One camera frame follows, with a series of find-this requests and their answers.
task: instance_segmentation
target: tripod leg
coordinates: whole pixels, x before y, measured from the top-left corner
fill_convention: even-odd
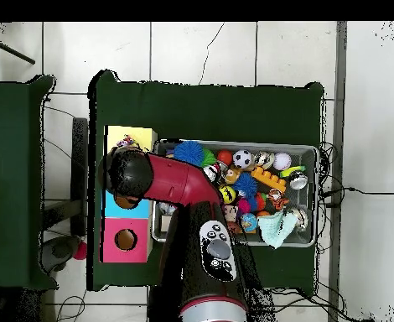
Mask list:
[[[2,42],[0,42],[0,49],[6,50],[11,55],[15,55],[16,57],[19,57],[22,60],[25,60],[26,62],[29,62],[31,65],[36,63],[34,60],[29,58],[27,55],[22,55],[21,53],[17,52],[15,49],[7,47],[7,45],[3,44]]]

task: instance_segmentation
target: orange toy block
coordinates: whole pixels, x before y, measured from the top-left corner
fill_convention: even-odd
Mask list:
[[[287,189],[286,180],[279,179],[277,175],[273,175],[268,170],[262,170],[262,167],[256,167],[254,170],[252,170],[251,176],[256,180],[261,181],[265,185],[270,186],[271,188],[278,189],[282,193],[284,193]]]

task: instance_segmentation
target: green ball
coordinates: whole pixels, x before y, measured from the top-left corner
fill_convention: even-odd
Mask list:
[[[215,164],[216,158],[215,155],[208,149],[208,148],[203,148],[203,162],[201,162],[201,167],[207,167],[208,165]]]

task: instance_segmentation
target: dark green table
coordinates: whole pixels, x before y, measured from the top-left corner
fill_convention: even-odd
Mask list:
[[[150,127],[159,138],[185,138],[253,143],[319,146],[323,87],[180,86],[158,82],[119,82],[109,70],[99,72],[89,87],[89,167],[94,177],[102,158],[105,125]],[[94,257],[87,261],[87,287],[154,285],[163,247],[154,243],[147,263],[100,263],[101,187],[88,184],[89,243]],[[314,247],[252,247],[264,287],[314,291]]]
[[[53,83],[0,82],[0,287],[56,287],[39,266],[41,107]]]

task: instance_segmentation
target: gray plastic bin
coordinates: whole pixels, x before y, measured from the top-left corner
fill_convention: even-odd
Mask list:
[[[184,140],[166,140],[161,139],[154,145],[153,152],[160,155],[165,155],[170,149],[173,149],[177,144]],[[218,141],[198,141],[204,147],[216,154],[221,149],[228,149],[232,153],[246,149],[251,153],[258,151],[265,152],[286,152],[291,158],[291,166],[304,165],[308,176],[308,185],[301,190],[293,190],[288,188],[285,196],[289,198],[287,207],[297,207],[306,210],[308,214],[308,227],[305,231],[297,231],[297,228],[287,237],[283,242],[282,247],[309,247],[315,242],[317,235],[318,223],[318,178],[319,178],[319,151],[313,146],[298,146],[287,144],[269,144],[269,143],[236,143],[236,142],[218,142]],[[263,183],[258,183],[258,191],[268,193],[270,188]],[[161,211],[157,204],[153,204],[153,218],[151,225],[151,235],[154,240],[158,242],[165,242],[166,232],[161,232]],[[241,242],[246,242],[243,234],[236,235],[237,239]],[[247,243],[250,246],[266,246],[267,244],[260,238],[258,233],[246,234]]]

